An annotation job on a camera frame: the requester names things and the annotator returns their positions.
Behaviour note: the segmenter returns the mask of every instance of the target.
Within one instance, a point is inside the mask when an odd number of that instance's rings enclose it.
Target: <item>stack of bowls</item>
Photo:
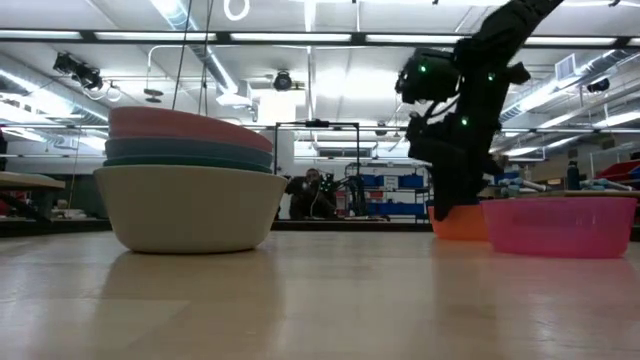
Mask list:
[[[95,171],[120,242],[148,253],[254,248],[267,236],[286,180],[272,144],[224,121],[121,107],[109,116],[107,160]]]

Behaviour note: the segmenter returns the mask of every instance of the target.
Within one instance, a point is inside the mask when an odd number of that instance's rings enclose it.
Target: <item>wire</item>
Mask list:
[[[320,186],[318,185],[318,189],[316,190],[316,197],[313,199],[313,202],[311,202],[311,208],[309,209],[309,217],[313,217],[313,206],[316,204],[316,201],[318,200],[319,195],[320,195]]]
[[[46,84],[44,84],[44,85],[40,86],[39,88],[34,89],[34,90],[31,90],[31,91],[29,91],[28,93],[26,93],[26,94],[22,95],[22,97],[27,97],[27,96],[29,96],[29,95],[33,94],[33,93],[34,93],[34,92],[36,92],[36,91],[40,91],[40,90],[42,90],[42,89],[46,88],[47,86],[49,86],[49,85],[53,84],[55,81],[56,81],[55,79],[52,79],[51,81],[49,81],[48,83],[46,83]]]
[[[187,46],[187,35],[189,34],[189,22],[191,21],[191,5],[193,0],[189,0],[189,9],[187,10],[187,21],[184,25],[184,38],[182,42],[182,51],[180,52],[180,63],[178,64],[178,76],[176,77],[176,87],[173,91],[173,104],[171,110],[176,109],[176,100],[178,99],[178,87],[180,87],[180,75],[182,74],[182,63],[184,62],[184,48]]]
[[[211,15],[213,14],[213,3],[214,0],[207,0],[207,4],[209,5],[209,12],[207,14],[207,31],[204,37],[204,50],[208,51],[209,48],[209,25],[211,24]],[[202,86],[200,87],[200,96],[198,97],[198,115],[200,115],[200,109],[202,109],[202,90],[204,89],[204,115],[209,116],[209,96],[207,92],[207,79],[205,77],[206,74],[207,63],[202,62]]]
[[[244,0],[244,7],[242,11],[238,15],[234,15],[231,13],[231,0],[224,0],[224,14],[227,16],[227,19],[231,21],[240,21],[244,19],[247,15],[249,15],[249,10],[251,10],[251,4],[249,0]]]
[[[94,100],[94,101],[98,101],[98,100],[102,100],[105,96],[107,96],[107,94],[102,94],[101,96],[97,96],[97,97],[91,96],[91,94],[87,90],[87,86],[89,86],[89,85],[91,85],[91,84],[87,84],[87,85],[82,87],[82,93],[85,94],[85,96],[88,97],[89,99]]]
[[[431,117],[440,116],[440,115],[446,113],[447,111],[449,111],[449,109],[451,109],[453,107],[453,105],[458,103],[458,99],[460,99],[459,96],[457,98],[455,98],[449,105],[445,106],[444,109],[442,109],[442,110],[438,111],[437,113],[431,115]]]

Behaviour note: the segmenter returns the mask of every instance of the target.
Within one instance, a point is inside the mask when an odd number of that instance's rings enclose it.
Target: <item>blue bowl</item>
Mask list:
[[[122,156],[103,163],[104,167],[127,165],[183,165],[246,170],[265,174],[272,172],[268,167],[247,162],[194,156]]]
[[[179,138],[120,138],[105,143],[107,159],[122,157],[180,156],[233,160],[271,167],[273,155],[239,145]]]

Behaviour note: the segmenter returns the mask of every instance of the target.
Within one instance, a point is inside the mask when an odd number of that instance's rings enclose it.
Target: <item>duct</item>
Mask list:
[[[19,86],[22,89],[19,93],[20,96],[36,93],[46,97],[41,110],[55,114],[82,115],[81,119],[73,119],[78,124],[107,124],[109,109],[106,106],[51,80],[8,56],[0,55],[0,64],[2,64],[0,78],[5,83]],[[61,111],[46,111],[46,107],[53,106],[60,108],[59,110]]]
[[[0,79],[6,85],[5,90],[7,90],[7,93],[14,95],[17,101],[24,99],[27,100],[25,102],[32,102],[34,104],[33,108],[46,113],[81,115],[81,118],[68,120],[77,125],[106,125],[108,123],[108,108],[104,105],[78,94],[12,58],[0,55],[0,63],[2,64]],[[43,119],[42,123],[46,122],[54,123]],[[39,136],[44,142],[54,147],[69,150],[76,149],[73,146],[73,141],[71,141],[73,136],[35,129],[29,132]],[[92,130],[91,132],[95,136],[106,136],[102,131]]]
[[[181,0],[150,0],[153,6],[167,21],[171,29],[176,31],[184,31],[188,22],[188,30],[197,31],[198,25],[193,18],[188,17],[188,10],[184,7]],[[237,93],[238,85],[231,78],[231,75],[224,69],[216,55],[210,47],[203,45],[187,45],[189,49],[202,61],[211,73],[211,76],[218,83],[218,87],[224,93]]]
[[[550,75],[542,84],[536,86],[535,89],[531,89],[520,100],[504,109],[500,115],[500,122],[504,123],[543,105],[562,94],[562,91],[590,84],[598,77],[601,77],[605,71],[636,57],[638,53],[640,53],[639,50],[611,50],[606,52],[577,66],[577,73],[568,81],[557,82],[555,75]]]

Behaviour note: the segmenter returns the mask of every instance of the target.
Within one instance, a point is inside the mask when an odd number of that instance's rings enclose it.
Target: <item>pink bowl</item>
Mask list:
[[[242,145],[266,152],[273,146],[267,138],[222,120],[181,111],[142,106],[111,110],[109,137],[174,137]]]
[[[617,258],[627,251],[636,199],[614,197],[488,200],[482,210],[497,252]]]

